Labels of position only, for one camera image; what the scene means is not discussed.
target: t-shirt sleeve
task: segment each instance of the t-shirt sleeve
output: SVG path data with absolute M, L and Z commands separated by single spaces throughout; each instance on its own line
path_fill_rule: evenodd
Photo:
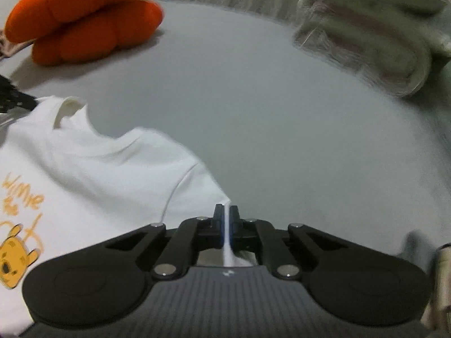
M 228 197 L 205 165 L 197 163 L 172 193 L 163 213 L 163 222 L 170 229 L 178 227 L 183 220 L 193 217 L 213 217 L 216 204 L 227 202 L 229 202 Z

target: gray table surface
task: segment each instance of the gray table surface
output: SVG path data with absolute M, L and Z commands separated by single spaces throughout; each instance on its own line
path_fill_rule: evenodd
M 402 101 L 296 49 L 292 27 L 162 5 L 161 28 L 140 47 L 53 68 L 33 64 L 28 48 L 0 63 L 0 74 L 38 97 L 87 99 L 102 134 L 169 134 L 206 163 L 242 217 L 302 222 L 388 253 L 413 230 L 432 246 L 451 241 L 440 124 L 449 75 Z

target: white t-shirt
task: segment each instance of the white t-shirt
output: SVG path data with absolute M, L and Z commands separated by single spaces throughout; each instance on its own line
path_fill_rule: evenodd
M 211 217 L 216 203 L 228 199 L 204 164 L 166 135 L 105 137 L 79 99 L 43 99 L 0 131 L 0 335 L 32 323 L 21 285 L 39 263 L 152 222 Z

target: pooh bear face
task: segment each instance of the pooh bear face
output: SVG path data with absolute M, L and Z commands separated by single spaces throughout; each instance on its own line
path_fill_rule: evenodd
M 21 230 L 22 225 L 14 226 L 0 246 L 0 282 L 7 288 L 15 288 L 26 269 L 39 258 L 39 250 L 29 253 L 25 243 L 17 236 Z

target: orange plush toy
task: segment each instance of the orange plush toy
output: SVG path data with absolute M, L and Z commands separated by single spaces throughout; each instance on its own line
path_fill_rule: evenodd
M 148 40 L 163 20 L 147 0 L 20 0 L 5 25 L 13 43 L 36 39 L 33 61 L 81 63 Z

